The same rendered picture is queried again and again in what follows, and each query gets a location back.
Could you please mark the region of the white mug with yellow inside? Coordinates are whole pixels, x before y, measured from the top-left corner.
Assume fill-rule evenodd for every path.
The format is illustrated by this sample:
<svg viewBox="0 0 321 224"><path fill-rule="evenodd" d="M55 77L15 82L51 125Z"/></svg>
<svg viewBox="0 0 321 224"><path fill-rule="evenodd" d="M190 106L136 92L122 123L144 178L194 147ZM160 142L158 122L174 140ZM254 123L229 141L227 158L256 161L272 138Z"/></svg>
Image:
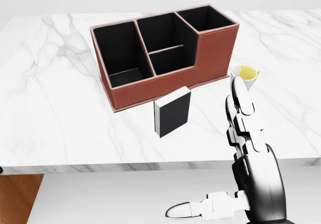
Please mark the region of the white mug with yellow inside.
<svg viewBox="0 0 321 224"><path fill-rule="evenodd" d="M250 90L256 79L259 75L259 70L252 68L248 65L237 65L231 69L231 77L230 77L230 89L232 89L232 83L236 76L240 76L247 88Z"/></svg>

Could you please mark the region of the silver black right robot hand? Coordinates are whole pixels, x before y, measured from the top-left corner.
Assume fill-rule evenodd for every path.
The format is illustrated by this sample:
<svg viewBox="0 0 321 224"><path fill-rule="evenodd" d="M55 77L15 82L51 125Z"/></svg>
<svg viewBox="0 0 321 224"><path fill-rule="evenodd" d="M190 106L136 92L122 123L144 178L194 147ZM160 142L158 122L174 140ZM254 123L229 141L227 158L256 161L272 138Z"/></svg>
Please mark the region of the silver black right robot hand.
<svg viewBox="0 0 321 224"><path fill-rule="evenodd" d="M226 134L229 145L236 149L232 171L238 191L233 198L226 192L213 192L202 201L177 204L166 211L166 217L213 220L244 210L251 224L286 221L286 197L278 162L263 140L263 127L240 76L233 79L231 91L225 101L229 122Z"/></svg>

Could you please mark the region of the black book with white pages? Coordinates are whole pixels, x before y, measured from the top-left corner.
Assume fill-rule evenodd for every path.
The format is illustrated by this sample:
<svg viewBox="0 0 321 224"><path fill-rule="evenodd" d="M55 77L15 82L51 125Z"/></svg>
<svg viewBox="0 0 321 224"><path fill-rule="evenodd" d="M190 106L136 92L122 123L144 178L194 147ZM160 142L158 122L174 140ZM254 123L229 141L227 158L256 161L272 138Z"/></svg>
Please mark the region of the black book with white pages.
<svg viewBox="0 0 321 224"><path fill-rule="evenodd" d="M154 101L154 130L160 138L188 121L191 90L183 86Z"/></svg>

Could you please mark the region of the red-brown desk caddy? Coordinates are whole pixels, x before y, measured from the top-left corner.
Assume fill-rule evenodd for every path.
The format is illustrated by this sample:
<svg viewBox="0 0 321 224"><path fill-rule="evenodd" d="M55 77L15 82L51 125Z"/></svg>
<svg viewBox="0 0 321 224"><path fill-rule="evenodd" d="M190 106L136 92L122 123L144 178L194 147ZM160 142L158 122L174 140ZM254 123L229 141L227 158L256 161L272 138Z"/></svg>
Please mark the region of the red-brown desk caddy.
<svg viewBox="0 0 321 224"><path fill-rule="evenodd" d="M92 26L113 111L226 78L238 29L211 5Z"/></svg>

